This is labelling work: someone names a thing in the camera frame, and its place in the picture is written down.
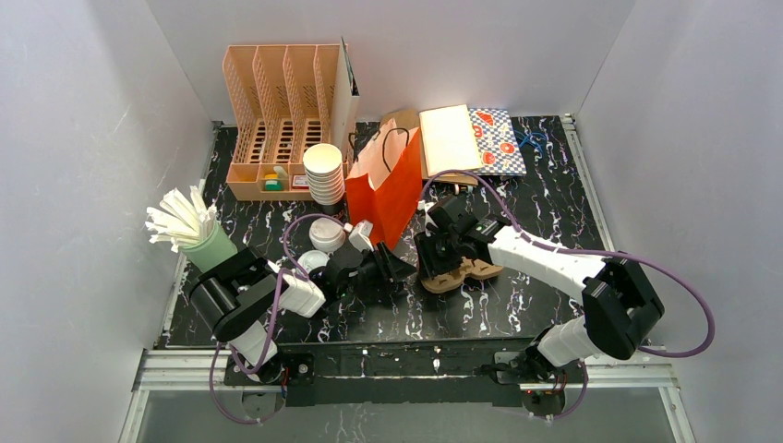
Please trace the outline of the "brown pulp cup carrier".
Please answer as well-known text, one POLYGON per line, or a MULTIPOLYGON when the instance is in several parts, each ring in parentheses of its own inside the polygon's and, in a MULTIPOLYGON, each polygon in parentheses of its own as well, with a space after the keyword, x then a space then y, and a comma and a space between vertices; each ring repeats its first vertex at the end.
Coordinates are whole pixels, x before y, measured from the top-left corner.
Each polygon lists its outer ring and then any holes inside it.
POLYGON ((485 281, 499 276, 502 271, 502 266, 464 257, 457 270, 435 277, 420 277, 419 281, 429 293, 442 294, 460 288, 465 280, 485 281))

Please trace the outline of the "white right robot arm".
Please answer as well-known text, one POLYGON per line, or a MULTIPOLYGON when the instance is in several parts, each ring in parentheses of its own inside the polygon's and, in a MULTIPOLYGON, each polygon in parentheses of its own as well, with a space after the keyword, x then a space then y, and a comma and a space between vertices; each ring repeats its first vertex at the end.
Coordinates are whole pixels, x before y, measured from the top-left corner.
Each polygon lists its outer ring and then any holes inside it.
POLYGON ((641 266, 627 258, 565 254, 501 215, 477 218, 456 196, 418 208, 426 217, 415 237, 420 276, 481 260, 542 281, 582 307, 581 316, 545 329, 519 357, 520 367, 539 377, 595 354, 629 359, 665 313, 641 266))

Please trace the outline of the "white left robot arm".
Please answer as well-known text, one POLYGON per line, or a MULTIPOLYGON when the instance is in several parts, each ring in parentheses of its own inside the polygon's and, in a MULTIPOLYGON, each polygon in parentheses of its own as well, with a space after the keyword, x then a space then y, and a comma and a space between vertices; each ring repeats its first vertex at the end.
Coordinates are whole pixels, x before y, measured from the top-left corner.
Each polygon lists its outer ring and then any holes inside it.
POLYGON ((247 247, 202 273, 187 299, 207 323, 211 336, 228 345, 238 370, 256 376, 278 353, 261 317, 280 310, 311 318, 349 293, 394 294, 416 267, 384 244, 357 249, 350 244, 332 253, 311 250, 299 259, 304 275, 275 268, 255 247, 247 247))

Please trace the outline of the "orange paper bag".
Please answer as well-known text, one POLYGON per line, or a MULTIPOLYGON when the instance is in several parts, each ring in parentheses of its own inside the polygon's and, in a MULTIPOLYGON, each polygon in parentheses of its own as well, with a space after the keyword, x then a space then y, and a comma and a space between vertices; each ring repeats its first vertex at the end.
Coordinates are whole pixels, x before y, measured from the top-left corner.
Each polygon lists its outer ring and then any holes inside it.
POLYGON ((393 249, 413 218, 423 187, 421 136, 392 118, 359 152, 346 178, 349 221, 372 223, 369 238, 393 249))

